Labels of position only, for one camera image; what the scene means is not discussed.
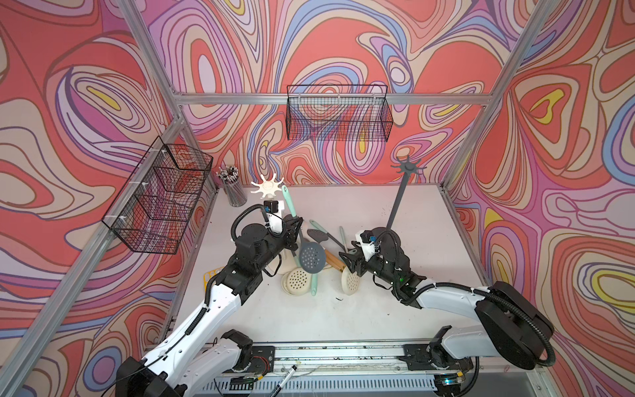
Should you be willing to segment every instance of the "swirly patterned wall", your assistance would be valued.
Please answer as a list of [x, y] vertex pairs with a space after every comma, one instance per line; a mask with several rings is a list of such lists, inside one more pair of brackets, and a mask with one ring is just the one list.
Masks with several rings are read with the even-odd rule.
[[383, 81], [489, 92], [532, 0], [154, 0], [143, 16], [181, 92], [286, 92]]
[[[142, 7], [181, 92], [285, 92], [287, 84], [383, 82], [394, 93], [484, 93], [509, 57], [533, 1], [157, 0]], [[387, 144], [289, 142], [285, 107], [185, 108], [216, 164], [244, 183], [383, 184], [409, 154], [440, 182], [478, 107], [395, 105]]]
[[[170, 122], [115, 1], [0, 2], [0, 364]], [[21, 396], [89, 396], [164, 323], [177, 255], [114, 243]]]
[[493, 279], [554, 323], [564, 396], [635, 395], [635, 3], [567, 0], [451, 194]]
[[470, 105], [395, 105], [388, 142], [290, 142], [285, 106], [192, 105], [185, 110], [204, 151], [238, 165], [243, 183], [275, 173], [289, 184], [384, 184], [400, 177], [391, 168], [409, 155], [425, 165], [412, 182], [440, 182], [480, 109]]
[[139, 360], [158, 342], [210, 199], [204, 189], [176, 255], [133, 253], [123, 244], [106, 253], [21, 397], [99, 396], [119, 364], [129, 356]]
[[170, 122], [110, 2], [0, 3], [0, 363]]

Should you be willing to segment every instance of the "perforated disc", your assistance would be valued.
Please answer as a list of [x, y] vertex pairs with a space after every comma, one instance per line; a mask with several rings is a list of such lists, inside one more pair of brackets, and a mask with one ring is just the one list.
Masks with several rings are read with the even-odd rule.
[[351, 273], [348, 267], [342, 271], [342, 290], [346, 295], [352, 295], [359, 289], [359, 276]]
[[290, 295], [304, 295], [311, 289], [311, 275], [300, 267], [285, 274], [282, 281], [284, 291]]
[[319, 273], [326, 265], [326, 253], [320, 244], [303, 241], [300, 247], [300, 266], [308, 273]]

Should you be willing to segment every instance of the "marker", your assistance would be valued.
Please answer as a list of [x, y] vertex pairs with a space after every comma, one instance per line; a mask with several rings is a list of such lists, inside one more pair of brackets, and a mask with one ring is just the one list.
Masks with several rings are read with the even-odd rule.
[[289, 370], [289, 373], [286, 374], [286, 377], [284, 377], [282, 382], [280, 382], [280, 384], [276, 386], [276, 388], [271, 392], [269, 397], [276, 397], [277, 394], [280, 393], [280, 390], [282, 390], [284, 385], [289, 381], [289, 379], [291, 379], [291, 376], [293, 375], [296, 369], [298, 369], [298, 367], [296, 367], [295, 365], [291, 366], [291, 370]]

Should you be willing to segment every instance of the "pen holder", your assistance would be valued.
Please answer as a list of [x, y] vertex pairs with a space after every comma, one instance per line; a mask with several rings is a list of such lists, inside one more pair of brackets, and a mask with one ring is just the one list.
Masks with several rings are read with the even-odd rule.
[[222, 184], [223, 190], [229, 200], [229, 204], [232, 207], [240, 207], [247, 202], [247, 196], [245, 196], [243, 191], [243, 185], [241, 185], [239, 180], [235, 182], [225, 182], [221, 178], [220, 183]]

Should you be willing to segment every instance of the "black wire basket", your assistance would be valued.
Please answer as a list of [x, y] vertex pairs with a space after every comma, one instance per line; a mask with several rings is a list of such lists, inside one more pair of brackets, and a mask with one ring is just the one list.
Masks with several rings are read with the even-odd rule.
[[176, 254], [212, 161], [188, 145], [163, 144], [110, 229], [133, 252]]
[[286, 87], [289, 140], [387, 142], [392, 112], [385, 84], [294, 84]]

